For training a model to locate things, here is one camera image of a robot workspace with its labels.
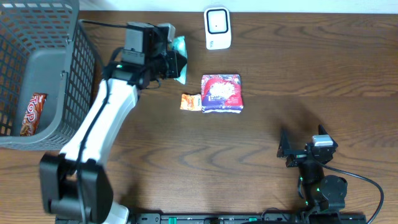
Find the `teal green wipes pack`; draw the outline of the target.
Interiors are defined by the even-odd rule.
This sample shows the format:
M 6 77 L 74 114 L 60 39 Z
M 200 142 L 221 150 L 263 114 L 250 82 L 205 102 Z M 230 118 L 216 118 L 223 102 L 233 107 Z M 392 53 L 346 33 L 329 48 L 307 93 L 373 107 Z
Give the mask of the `teal green wipes pack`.
M 180 55 L 184 56 L 185 59 L 188 59 L 187 55 L 187 47 L 185 43 L 185 37 L 184 36 L 179 36 L 174 38 L 174 41 L 172 42 L 171 45 L 172 50 L 176 50 Z M 180 76 L 175 79 L 181 84 L 186 84 L 187 80 L 187 63 L 182 67 L 182 70 L 180 72 Z

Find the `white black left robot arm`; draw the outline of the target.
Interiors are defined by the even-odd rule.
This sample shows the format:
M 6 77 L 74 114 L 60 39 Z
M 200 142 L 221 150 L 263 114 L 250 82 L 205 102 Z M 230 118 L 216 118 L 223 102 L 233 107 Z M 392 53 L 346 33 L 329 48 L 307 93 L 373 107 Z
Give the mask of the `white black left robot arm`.
M 129 209 L 114 200 L 105 167 L 114 140 L 151 82 L 178 78 L 186 56 L 172 47 L 175 27 L 129 22 L 125 43 L 102 64 L 97 97 L 58 155 L 39 163 L 45 212 L 80 223 L 127 223 Z

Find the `small orange tissue pack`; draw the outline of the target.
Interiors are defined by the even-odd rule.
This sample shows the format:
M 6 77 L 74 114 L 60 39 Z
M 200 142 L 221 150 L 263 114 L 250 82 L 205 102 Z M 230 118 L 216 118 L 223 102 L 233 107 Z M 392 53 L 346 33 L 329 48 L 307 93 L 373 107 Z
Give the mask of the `small orange tissue pack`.
M 187 111 L 201 111 L 201 94 L 182 94 L 180 109 Z

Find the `red purple sanitary pad pack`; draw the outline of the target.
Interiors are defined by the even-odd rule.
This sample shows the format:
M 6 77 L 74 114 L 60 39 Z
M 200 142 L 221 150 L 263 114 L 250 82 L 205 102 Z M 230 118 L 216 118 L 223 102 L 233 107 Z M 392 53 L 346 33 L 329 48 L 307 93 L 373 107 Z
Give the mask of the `red purple sanitary pad pack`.
M 203 75 L 201 110 L 203 113 L 237 113 L 244 108 L 239 74 Z

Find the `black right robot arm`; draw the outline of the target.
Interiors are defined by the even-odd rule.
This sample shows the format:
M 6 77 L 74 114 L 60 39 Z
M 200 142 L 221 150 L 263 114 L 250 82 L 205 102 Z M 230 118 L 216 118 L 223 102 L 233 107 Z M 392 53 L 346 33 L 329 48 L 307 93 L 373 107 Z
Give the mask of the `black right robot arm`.
M 306 208 L 298 213 L 302 223 L 343 223 L 340 210 L 345 208 L 348 183 L 336 175 L 325 175 L 323 166 L 333 159 L 338 144 L 319 125 L 318 134 L 303 149 L 293 149 L 285 130 L 280 133 L 277 157 L 285 158 L 287 167 L 299 169 L 298 194 Z

